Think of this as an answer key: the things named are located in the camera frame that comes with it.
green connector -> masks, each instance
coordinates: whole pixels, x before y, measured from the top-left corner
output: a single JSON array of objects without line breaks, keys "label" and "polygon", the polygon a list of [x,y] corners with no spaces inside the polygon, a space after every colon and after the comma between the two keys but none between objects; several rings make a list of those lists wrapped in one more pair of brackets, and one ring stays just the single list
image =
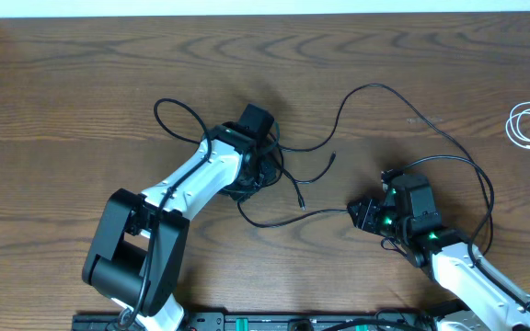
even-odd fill
[{"label": "green connector", "polygon": [[247,318],[236,319],[236,331],[248,331],[248,319]]}]

wooden table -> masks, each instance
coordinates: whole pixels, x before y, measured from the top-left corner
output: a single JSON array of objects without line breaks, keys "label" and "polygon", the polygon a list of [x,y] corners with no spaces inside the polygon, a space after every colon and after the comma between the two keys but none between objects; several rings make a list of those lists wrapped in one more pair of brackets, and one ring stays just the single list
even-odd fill
[{"label": "wooden table", "polygon": [[[0,329],[67,329],[71,316],[117,306],[81,281],[109,195],[138,192],[194,146],[155,123],[173,97],[209,126],[248,102],[271,111],[282,142],[310,146],[356,86],[394,87],[455,136],[496,188],[489,259],[530,292],[530,151],[504,122],[530,100],[530,14],[0,19]],[[165,106],[169,126],[199,137]],[[388,92],[353,96],[328,145],[286,155],[309,211],[381,192],[379,172],[430,154],[459,154]],[[485,212],[475,174],[420,166],[448,224],[471,231]],[[245,204],[266,222],[298,215],[287,180]],[[193,221],[176,297],[184,305],[257,312],[362,312],[450,298],[347,215],[280,229],[243,221],[218,196]]]}]

robotic arm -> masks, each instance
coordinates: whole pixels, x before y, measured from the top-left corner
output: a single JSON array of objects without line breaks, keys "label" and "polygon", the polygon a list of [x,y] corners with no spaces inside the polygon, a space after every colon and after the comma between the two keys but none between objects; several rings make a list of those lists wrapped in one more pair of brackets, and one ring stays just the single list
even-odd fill
[{"label": "robotic arm", "polygon": [[[190,221],[218,192],[242,202],[275,179],[273,160],[259,152],[271,146],[267,135],[272,124],[273,117],[267,111],[248,105],[238,122],[213,128],[190,160],[165,180],[141,194],[116,191],[99,221],[83,268],[83,281],[122,308],[132,309],[139,303],[146,276],[150,285],[143,293],[137,321],[148,331],[178,330],[184,310],[172,292]],[[207,162],[189,175],[206,159],[209,143],[212,150]],[[182,178],[177,189],[170,192],[169,188]],[[355,227],[400,243],[404,249],[400,253],[412,266],[421,268],[431,280],[463,301],[466,309],[441,314],[433,326],[437,330],[511,330],[519,325],[530,328],[530,312],[507,291],[528,302],[529,308],[530,295],[472,246],[480,260],[480,268],[475,268],[467,254],[469,241],[465,235],[443,227],[427,178],[397,174],[383,181],[383,201],[364,197],[349,203],[347,210]],[[161,209],[166,194],[170,197]],[[128,242],[128,235],[138,234],[154,237],[150,241],[152,258],[150,250],[146,252]],[[145,275],[148,264],[150,272]]]},{"label": "robotic arm", "polygon": [[[259,155],[272,124],[273,117],[267,111],[248,105],[238,122],[212,129],[211,139],[204,137],[190,160],[165,180],[138,195],[123,188],[116,191],[99,221],[83,267],[83,281],[121,307],[132,309],[139,300],[146,264],[150,263],[150,285],[137,319],[148,331],[175,331],[184,312],[172,291],[190,221],[218,192],[243,201],[272,182],[273,164]],[[212,144],[211,152],[208,143]],[[160,211],[167,189],[209,152],[207,162],[181,182]],[[160,224],[151,226],[160,212]],[[148,238],[151,231],[156,232],[156,239],[149,261],[147,252],[129,243],[126,235]]]},{"label": "robotic arm", "polygon": [[[383,176],[384,201],[363,197],[348,205],[355,227],[401,244],[399,252],[429,279],[455,294],[469,311],[449,314],[436,322],[438,330],[514,330],[530,328],[530,312],[506,291],[528,302],[530,295],[493,267],[472,245],[476,268],[468,254],[470,241],[459,230],[445,228],[432,189],[423,175]],[[498,284],[487,277],[482,270]]]}]

table surface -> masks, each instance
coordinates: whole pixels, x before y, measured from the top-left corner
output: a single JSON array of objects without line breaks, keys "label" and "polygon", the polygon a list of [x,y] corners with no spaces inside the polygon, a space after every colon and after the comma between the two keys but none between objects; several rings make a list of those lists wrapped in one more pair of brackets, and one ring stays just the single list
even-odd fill
[{"label": "table surface", "polygon": [[[306,147],[328,135],[349,91],[373,82],[408,98],[490,176],[488,258],[530,292],[530,151],[504,133],[510,108],[530,100],[530,14],[0,19],[0,329],[67,329],[73,314],[117,310],[81,280],[104,204],[194,152],[156,124],[159,98],[189,104],[209,126],[257,103],[279,121],[282,143]],[[185,111],[161,111],[173,130],[200,136]],[[381,170],[460,154],[381,89],[352,96],[330,143],[286,155],[287,167],[311,177],[332,151],[328,174],[303,186],[309,211],[379,194]],[[416,171],[445,222],[471,231],[485,212],[472,169],[440,161]],[[287,180],[245,209],[261,222],[301,213]],[[258,230],[217,196],[191,223],[176,297],[230,312],[451,298],[379,241],[343,214]]]}]

black cable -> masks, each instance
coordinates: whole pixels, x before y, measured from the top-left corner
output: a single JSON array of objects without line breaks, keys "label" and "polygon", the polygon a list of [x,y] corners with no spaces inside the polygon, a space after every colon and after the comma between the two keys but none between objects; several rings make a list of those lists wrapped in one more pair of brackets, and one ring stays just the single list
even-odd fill
[{"label": "black cable", "polygon": [[[282,168],[284,168],[284,160],[283,160],[283,152],[282,152],[282,149],[280,148],[279,144],[276,146],[277,148],[277,151],[279,152],[279,155],[280,155],[280,162],[282,164]],[[263,187],[266,188],[266,187],[270,187],[274,184],[276,184],[278,181],[280,181],[280,179],[282,179],[283,177],[283,172],[280,170],[280,174],[275,178],[275,180],[273,180],[271,183],[268,183],[268,184],[265,184]]]},{"label": "black cable", "polygon": [[295,182],[298,183],[298,184],[312,184],[315,181],[321,179],[324,175],[326,175],[327,171],[330,169],[330,166],[332,166],[332,163],[335,162],[335,158],[336,157],[337,157],[337,152],[332,152],[332,154],[330,155],[330,160],[328,160],[327,167],[325,167],[324,170],[322,170],[320,175],[318,175],[318,176],[316,176],[316,177],[314,177],[312,179],[309,179],[309,180],[298,180],[298,179],[296,179]]},{"label": "black cable", "polygon": [[[112,319],[106,324],[106,327],[103,328],[103,331],[114,331],[116,329],[120,330],[116,326],[116,323],[121,323],[122,321],[124,321],[125,318],[130,317],[130,312],[131,312],[130,310],[126,310],[126,309],[122,310],[120,314],[118,314],[118,317]],[[130,327],[132,326],[134,326],[134,329],[129,328],[128,329],[129,331],[144,331],[144,328],[140,326],[139,324],[132,324]]]},{"label": "black cable", "polygon": [[158,116],[158,106],[160,104],[162,104],[163,102],[170,102],[170,103],[174,103],[180,107],[183,107],[184,109],[186,109],[187,111],[189,111],[191,114],[195,114],[195,112],[190,108],[188,107],[188,105],[180,102],[180,101],[177,101],[176,99],[172,99],[172,98],[162,98],[162,99],[159,99],[156,103],[155,103],[155,108],[154,108],[154,113],[155,113],[155,119],[156,121],[158,122],[158,125],[161,126],[161,128],[163,128],[163,130],[165,130],[168,134],[172,135],[173,137],[179,139],[179,140],[182,140],[184,142],[188,142],[188,143],[195,143],[195,144],[200,144],[200,142],[198,141],[195,141],[193,139],[190,139],[190,138],[185,138],[183,136],[180,136],[176,133],[174,133],[173,131],[171,131],[167,125],[165,125],[163,123],[163,121],[161,120],[161,118]]},{"label": "black cable", "polygon": [[[364,86],[359,86],[359,87],[353,89],[342,100],[342,102],[340,103],[340,106],[339,106],[339,111],[337,112],[337,117],[335,119],[335,124],[334,124],[334,126],[332,128],[332,131],[328,135],[327,139],[325,139],[322,143],[319,143],[318,145],[316,145],[314,147],[309,147],[309,148],[290,148],[290,147],[286,147],[286,146],[283,146],[283,145],[280,144],[280,148],[282,150],[284,150],[285,152],[311,152],[311,151],[314,151],[314,150],[322,147],[326,143],[328,143],[330,138],[332,138],[332,136],[335,134],[335,131],[337,130],[337,126],[339,125],[340,113],[342,112],[342,109],[345,106],[345,103],[347,102],[347,99],[349,99],[349,97],[351,95],[353,95],[355,92],[363,90],[363,89],[365,89],[367,87],[380,87],[380,88],[383,88],[383,89],[385,89],[387,91],[392,92],[392,94],[394,94],[396,97],[398,97],[400,100],[402,100],[407,106],[409,106],[410,109],[412,109],[412,111],[414,111],[416,113],[416,115],[421,118],[421,120],[423,120],[425,123],[427,123],[427,125],[429,127],[431,127],[437,133],[441,134],[443,137],[445,137],[451,143],[453,143],[455,146],[457,146],[457,148],[459,148],[459,150],[461,150],[461,152],[463,152],[463,154],[466,155],[466,157],[467,157],[467,159],[469,161],[474,162],[474,160],[472,159],[471,155],[469,155],[469,152],[466,150],[466,148],[464,148],[464,146],[462,146],[461,143],[458,143],[455,138],[453,138],[449,134],[445,133],[444,131],[439,130],[434,124],[432,124],[432,122],[430,122],[427,118],[425,118],[414,106],[412,106],[412,104],[408,100],[406,100],[403,96],[401,96],[395,89],[393,89],[390,86],[386,86],[386,85],[378,84],[378,83],[371,83],[371,84],[366,84]],[[480,177],[478,171],[476,171],[476,176],[478,176],[479,185],[480,185],[481,190],[482,190],[482,196],[484,197],[484,201],[486,202],[486,207],[489,207],[490,206],[490,202],[488,201],[488,195],[486,194],[486,188],[484,187],[484,182],[482,181],[482,178]],[[493,240],[494,240],[494,220],[490,216],[490,239],[488,241],[488,246],[484,250],[484,253],[483,253],[484,256],[490,251],[490,247],[492,246]]]},{"label": "black cable", "polygon": [[290,179],[290,181],[292,182],[292,184],[294,185],[294,188],[295,188],[295,193],[298,195],[298,205],[300,206],[300,208],[302,209],[302,211],[305,211],[305,202],[304,202],[304,196],[302,196],[302,192],[300,191],[300,188],[298,187],[298,183],[297,183],[297,180],[295,180],[295,178],[292,176],[292,174],[290,174],[289,171],[287,171],[282,165],[280,165],[280,163],[277,161],[277,159],[275,159],[274,157],[272,158],[273,159],[273,163],[275,163],[275,165],[277,165],[277,168],[280,169],[280,171],[288,178]]},{"label": "black cable", "polygon": [[[408,254],[406,254],[406,252],[401,250],[400,247],[396,245],[396,241],[397,241],[396,238],[384,237],[384,239],[382,239],[379,245],[382,246],[382,248],[384,248],[385,250],[397,252],[400,255],[402,255],[404,258],[408,258]],[[386,248],[386,242],[390,243],[394,248]]]},{"label": "black cable", "polygon": [[155,103],[155,118],[159,122],[159,125],[161,125],[161,127],[163,129],[165,129],[165,131],[167,131],[169,134],[171,134],[172,136],[174,136],[174,137],[176,137],[178,139],[181,139],[181,140],[189,142],[189,143],[197,143],[197,144],[199,144],[199,142],[195,142],[195,141],[193,141],[191,139],[187,139],[187,138],[179,136],[178,134],[176,134],[173,131],[169,130],[167,128],[167,126],[165,126],[165,124],[163,124],[161,119],[158,117],[158,112],[157,112],[158,106],[161,103],[163,103],[163,102],[174,103],[174,104],[176,104],[178,106],[181,106],[184,109],[186,109],[198,121],[198,123],[200,123],[200,126],[202,126],[203,134],[204,134],[205,139],[207,140],[208,147],[207,147],[207,152],[203,156],[202,160],[200,160],[200,162],[198,162],[192,169],[190,169],[183,176],[181,176],[173,185],[171,185],[169,188],[167,188],[167,192],[165,193],[165,195],[161,199],[160,203],[158,204],[158,207],[156,209],[155,221],[154,221],[154,223],[152,223],[150,225],[151,231],[150,231],[150,238],[148,240],[148,250],[147,250],[147,253],[146,253],[146,265],[145,265],[145,269],[144,269],[144,272],[143,272],[143,284],[142,284],[141,289],[140,289],[140,291],[138,293],[138,300],[136,302],[136,305],[134,306],[134,309],[132,310],[130,316],[128,317],[128,320],[126,320],[125,323],[122,323],[122,322],[118,323],[118,328],[120,330],[128,330],[128,328],[136,320],[136,316],[138,315],[138,313],[140,312],[140,310],[141,310],[141,308],[143,306],[144,298],[146,297],[146,293],[148,292],[148,285],[149,285],[149,280],[148,279],[150,277],[151,265],[152,265],[152,260],[153,260],[153,252],[154,252],[154,248],[155,248],[156,227],[161,223],[161,221],[163,219],[163,209],[165,208],[165,205],[167,204],[167,201],[171,198],[173,193],[177,190],[177,187],[179,185],[181,185],[181,183],[183,183],[189,176],[191,176],[191,174],[193,174],[196,170],[198,170],[201,166],[203,166],[203,164],[205,164],[210,159],[210,155],[212,155],[212,140],[210,139],[210,133],[208,132],[208,128],[203,123],[203,120],[200,118],[200,116],[195,111],[193,111],[193,109],[191,109],[190,107],[188,107],[184,103],[182,103],[180,101],[177,101],[175,99],[171,99],[171,98],[162,98],[162,99],[157,100],[157,102]]},{"label": "black cable", "polygon": [[411,326],[411,325],[403,325],[400,323],[388,322],[388,321],[378,321],[376,319],[371,319],[371,318],[356,318],[350,322],[345,322],[345,323],[337,324],[331,327],[327,327],[326,329],[322,331],[340,331],[340,330],[344,330],[344,329],[354,327],[354,326],[359,326],[359,325],[390,326],[390,327],[394,327],[396,329],[405,330],[405,331],[426,331],[426,329],[422,329],[422,328]]},{"label": "black cable", "polygon": [[236,206],[238,207],[238,211],[240,212],[240,215],[245,219],[245,221],[249,222],[251,225],[255,226],[255,227],[258,227],[260,229],[271,229],[271,228],[276,228],[276,227],[280,227],[280,226],[285,226],[287,224],[291,224],[291,223],[294,223],[294,222],[298,222],[298,221],[301,221],[303,220],[304,218],[306,217],[310,217],[310,216],[314,216],[314,215],[318,215],[318,214],[321,214],[321,213],[325,213],[325,212],[339,212],[339,213],[347,213],[346,210],[340,210],[340,209],[325,209],[325,210],[320,210],[320,211],[311,211],[309,213],[305,213],[304,215],[301,215],[301,216],[298,216],[298,217],[294,217],[293,219],[290,219],[290,220],[287,220],[287,221],[283,221],[283,222],[279,222],[279,223],[271,223],[271,224],[261,224],[261,223],[255,223],[253,221],[251,221],[247,215],[245,214],[245,212],[242,210],[242,208],[240,207],[240,202],[237,202],[236,203]]},{"label": "black cable", "polygon": [[423,157],[420,160],[414,161],[409,165],[404,166],[401,171],[404,171],[406,169],[409,169],[413,166],[419,165],[423,162],[432,161],[432,160],[439,160],[439,159],[450,159],[450,160],[456,160],[465,162],[471,166],[473,166],[476,171],[479,172],[479,174],[484,178],[486,181],[486,184],[488,185],[488,188],[490,190],[490,205],[488,207],[488,211],[486,212],[486,215],[482,218],[481,222],[479,223],[478,227],[474,231],[474,233],[471,235],[469,239],[469,243],[467,243],[467,254],[469,255],[469,258],[471,259],[471,262],[473,263],[476,268],[478,268],[479,271],[481,271],[486,278],[491,281],[494,285],[498,286],[504,293],[506,293],[509,297],[511,297],[515,302],[520,304],[527,312],[530,313],[530,302],[525,302],[523,299],[519,298],[514,292],[506,288],[502,283],[500,283],[496,278],[494,278],[492,275],[489,274],[489,272],[484,269],[484,267],[481,265],[481,259],[476,259],[474,256],[474,250],[472,249],[474,246],[474,242],[476,241],[476,238],[478,237],[479,231],[484,227],[484,225],[488,222],[489,217],[492,214],[492,210],[494,209],[494,187],[492,186],[492,182],[482,170],[482,168],[479,167],[479,165],[476,165],[474,162],[470,161],[469,159],[455,156],[455,155],[433,155],[428,157]]},{"label": "black cable", "polygon": [[[406,323],[406,325],[410,325],[409,321],[406,319],[406,316],[402,312],[400,312],[398,309],[393,309],[393,308],[380,309],[380,310],[377,311],[377,313],[375,313],[374,317],[375,317],[376,320],[379,321],[379,315],[385,314],[387,312],[392,312],[392,313],[396,312],[396,313],[400,314],[400,316],[404,320],[404,323]],[[385,331],[385,329],[381,328],[380,325],[377,326],[377,330]]]},{"label": "black cable", "polygon": [[277,135],[276,136],[275,135],[271,135],[273,137],[273,142],[270,143],[269,146],[261,148],[260,150],[258,150],[257,156],[262,156],[262,155],[268,154],[269,152],[271,152],[273,150],[273,148],[277,147],[277,145],[279,144],[279,142],[280,142],[280,123],[275,121],[275,122],[273,122],[273,125],[275,126],[275,132],[277,133]]}]

